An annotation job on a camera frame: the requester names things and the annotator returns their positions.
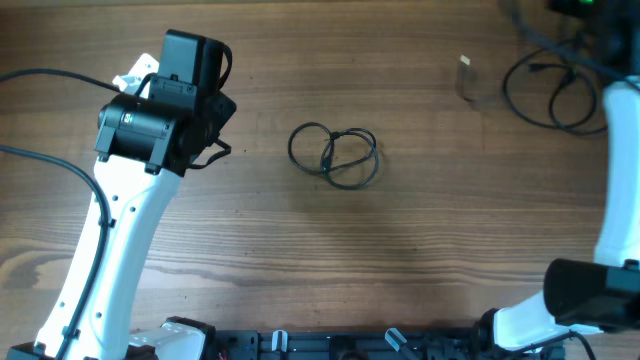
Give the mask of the black cable white plug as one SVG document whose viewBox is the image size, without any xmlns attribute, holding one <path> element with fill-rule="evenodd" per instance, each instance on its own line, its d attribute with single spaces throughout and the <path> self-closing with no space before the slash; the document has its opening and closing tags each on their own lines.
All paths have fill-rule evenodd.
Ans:
<svg viewBox="0 0 640 360">
<path fill-rule="evenodd" d="M 460 55 L 454 82 L 456 95 L 474 110 L 494 105 L 496 103 L 494 95 L 473 97 L 467 92 L 468 87 L 475 80 L 476 74 L 472 69 L 470 58 L 466 55 Z"/>
</svg>

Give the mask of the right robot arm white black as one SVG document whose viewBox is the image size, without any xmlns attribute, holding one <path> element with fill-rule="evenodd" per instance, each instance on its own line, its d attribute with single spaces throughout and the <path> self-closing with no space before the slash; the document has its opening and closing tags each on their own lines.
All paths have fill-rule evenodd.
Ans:
<svg viewBox="0 0 640 360">
<path fill-rule="evenodd" d="M 567 338 L 639 327 L 639 4 L 636 1 L 550 1 L 552 11 L 582 20 L 594 37 L 590 56 L 555 43 L 505 4 L 528 40 L 607 80 L 603 109 L 609 160 L 604 221 L 590 262 L 556 259 L 540 292 L 483 315 L 480 351 L 520 357 Z"/>
</svg>

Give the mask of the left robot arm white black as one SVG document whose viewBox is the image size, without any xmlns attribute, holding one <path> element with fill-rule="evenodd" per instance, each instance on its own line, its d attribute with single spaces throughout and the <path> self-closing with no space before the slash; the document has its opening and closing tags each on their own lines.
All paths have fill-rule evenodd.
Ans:
<svg viewBox="0 0 640 360">
<path fill-rule="evenodd" d="M 224 43 L 170 30 L 159 59 L 116 77 L 100 111 L 97 159 L 83 181 L 93 196 L 63 288 L 32 342 L 12 359 L 213 359 L 212 325 L 171 317 L 130 330 L 134 297 L 154 233 L 202 152 L 231 151 L 220 137 L 236 105 L 223 92 L 232 68 Z"/>
</svg>

